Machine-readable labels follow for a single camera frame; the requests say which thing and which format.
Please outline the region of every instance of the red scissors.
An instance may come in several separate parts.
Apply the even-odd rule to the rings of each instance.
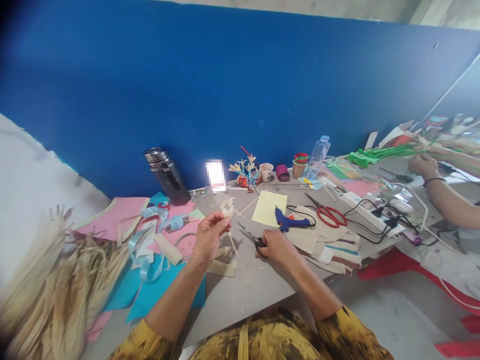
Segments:
[[[338,210],[334,209],[333,207],[330,206],[323,206],[321,203],[318,201],[314,200],[310,195],[305,193],[305,195],[308,196],[308,198],[311,200],[311,202],[316,206],[316,214],[322,220],[325,224],[327,224],[329,227],[338,229],[341,226],[347,226],[348,220],[347,218]]]

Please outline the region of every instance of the blue glue gun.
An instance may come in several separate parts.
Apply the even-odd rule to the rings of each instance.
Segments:
[[[295,228],[308,228],[312,226],[308,219],[292,220],[284,215],[282,210],[275,206],[275,218],[276,223],[280,225],[280,231],[282,233],[288,232],[290,227]]]

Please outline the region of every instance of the stainless steel thermos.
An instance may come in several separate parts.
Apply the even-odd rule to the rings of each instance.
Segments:
[[[161,147],[150,147],[143,152],[150,170],[160,183],[165,195],[176,206],[185,205],[192,196],[184,185],[177,165],[169,153]]]

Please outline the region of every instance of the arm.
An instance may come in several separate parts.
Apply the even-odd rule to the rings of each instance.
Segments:
[[[215,258],[220,236],[229,232],[231,227],[230,219],[221,212],[212,212],[198,224],[190,260],[145,319],[109,359],[176,359],[180,356],[181,351],[174,344],[205,272]]]
[[[265,230],[259,251],[293,275],[305,295],[320,338],[333,359],[385,359],[392,355],[377,341],[340,299],[312,271],[288,238],[277,230]]]
[[[424,181],[440,178],[437,161],[428,155],[417,155],[410,159],[408,170],[422,176]],[[445,181],[429,181],[426,192],[445,219],[458,227],[480,230],[480,207],[471,204]]]
[[[446,149],[441,146],[432,146],[428,153],[437,160],[452,164],[470,175],[480,178],[480,160],[470,155]]]

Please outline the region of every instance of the paper cup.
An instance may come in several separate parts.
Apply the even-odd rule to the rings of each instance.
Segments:
[[[301,178],[304,175],[305,168],[307,167],[308,164],[297,164],[295,161],[293,162],[292,170],[291,170],[291,175],[294,178]]]
[[[274,166],[270,163],[263,163],[260,164],[260,168],[262,169],[260,172],[261,180],[266,183],[270,181],[272,178],[272,171],[274,170]]]

